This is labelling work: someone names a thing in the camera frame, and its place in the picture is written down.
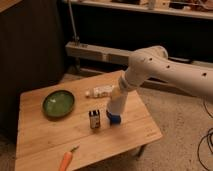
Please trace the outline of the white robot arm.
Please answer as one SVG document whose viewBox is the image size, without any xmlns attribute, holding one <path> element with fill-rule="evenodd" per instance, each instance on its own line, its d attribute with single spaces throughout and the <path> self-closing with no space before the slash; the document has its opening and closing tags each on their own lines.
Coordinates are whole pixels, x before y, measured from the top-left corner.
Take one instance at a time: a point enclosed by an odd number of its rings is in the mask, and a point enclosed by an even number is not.
<svg viewBox="0 0 213 171">
<path fill-rule="evenodd" d="M 130 53 L 127 70 L 120 76 L 121 93 L 133 91 L 149 78 L 171 83 L 177 88 L 213 103 L 213 68 L 173 62 L 162 46 Z"/>
</svg>

